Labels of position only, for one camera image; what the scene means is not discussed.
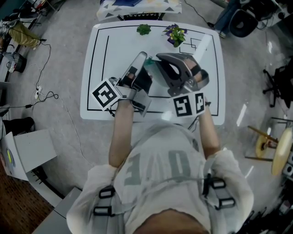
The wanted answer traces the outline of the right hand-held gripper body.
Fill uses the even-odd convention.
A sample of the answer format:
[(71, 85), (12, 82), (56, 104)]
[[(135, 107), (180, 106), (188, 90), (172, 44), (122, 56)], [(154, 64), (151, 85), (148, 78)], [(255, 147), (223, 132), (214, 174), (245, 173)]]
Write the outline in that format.
[(208, 73), (203, 71), (204, 77), (196, 82), (190, 69), (184, 63), (185, 59), (193, 56), (184, 53), (159, 53), (156, 65), (168, 86), (171, 96), (168, 100), (176, 117), (196, 117), (205, 112), (204, 93), (201, 89), (209, 84)]

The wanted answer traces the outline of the person's right hand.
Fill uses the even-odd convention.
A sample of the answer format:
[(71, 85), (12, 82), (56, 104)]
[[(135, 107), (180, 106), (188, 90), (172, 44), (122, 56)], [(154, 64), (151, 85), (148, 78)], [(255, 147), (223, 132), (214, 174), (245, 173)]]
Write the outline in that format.
[(204, 74), (203, 71), (199, 69), (200, 66), (197, 64), (197, 62), (192, 59), (186, 58), (184, 60), (184, 63), (190, 69), (196, 82), (200, 82), (203, 80)]

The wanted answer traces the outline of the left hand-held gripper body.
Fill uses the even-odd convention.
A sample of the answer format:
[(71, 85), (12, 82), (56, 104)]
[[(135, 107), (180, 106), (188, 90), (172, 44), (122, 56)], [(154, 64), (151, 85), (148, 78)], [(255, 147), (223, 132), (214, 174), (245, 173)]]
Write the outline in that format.
[[(122, 77), (105, 79), (92, 90), (92, 97), (102, 111), (108, 111), (114, 117), (112, 106), (119, 101), (126, 100), (130, 101), (133, 108), (137, 109), (141, 116), (145, 116), (152, 101), (148, 95), (152, 78), (144, 68), (146, 60), (146, 52), (138, 53)], [(133, 88), (123, 87), (123, 78), (128, 73), (135, 75)]]

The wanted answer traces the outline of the person's left hand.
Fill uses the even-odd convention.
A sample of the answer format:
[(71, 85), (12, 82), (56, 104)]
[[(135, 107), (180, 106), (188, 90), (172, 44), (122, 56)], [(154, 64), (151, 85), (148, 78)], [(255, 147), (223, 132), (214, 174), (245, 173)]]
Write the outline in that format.
[(134, 82), (135, 75), (133, 73), (128, 73), (124, 78), (123, 78), (123, 87), (126, 88), (133, 88), (132, 84)]

